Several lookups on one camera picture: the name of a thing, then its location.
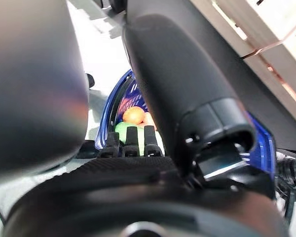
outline black fabric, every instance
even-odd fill
[[[171,180],[180,183],[176,168],[169,157],[97,158],[71,173],[55,176],[27,192],[13,206],[8,219],[21,206],[50,195],[156,183],[160,178],[164,182]]]

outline white floor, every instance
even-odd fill
[[[121,26],[123,14],[108,17],[110,8],[101,10],[92,0],[71,0],[70,14],[77,35],[84,69],[95,79],[90,91],[89,122],[86,139],[94,139],[107,96],[119,78],[129,70],[122,40]],[[0,185],[0,210],[7,216],[11,206],[28,190],[55,175],[70,172],[81,166],[85,160],[73,160],[54,172],[33,177],[24,177]],[[296,237],[296,208],[290,228]]]

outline blue container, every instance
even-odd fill
[[[133,106],[139,106],[145,112],[148,111],[135,77],[129,70],[118,81],[108,97],[95,139],[95,148],[99,150],[103,148],[108,132],[114,131],[115,125],[122,122],[124,112]],[[241,157],[248,164],[270,173],[270,176],[274,178],[276,156],[272,135],[251,115],[250,118],[257,129],[258,140],[254,149],[250,153],[241,154]]]

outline orange fruit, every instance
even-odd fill
[[[144,110],[138,106],[133,106],[124,112],[123,121],[138,125],[143,121],[144,117]]]

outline black plastic cover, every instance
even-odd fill
[[[0,0],[0,181],[79,150],[87,88],[66,1]]]
[[[167,152],[180,168],[191,165],[190,143],[200,152],[229,137],[250,150],[255,131],[241,102],[203,46],[175,21],[159,14],[137,17],[126,24],[124,43]]]
[[[152,14],[175,22],[191,41],[202,46],[246,109],[274,135],[276,148],[296,151],[296,120],[190,1],[128,1],[129,25]]]

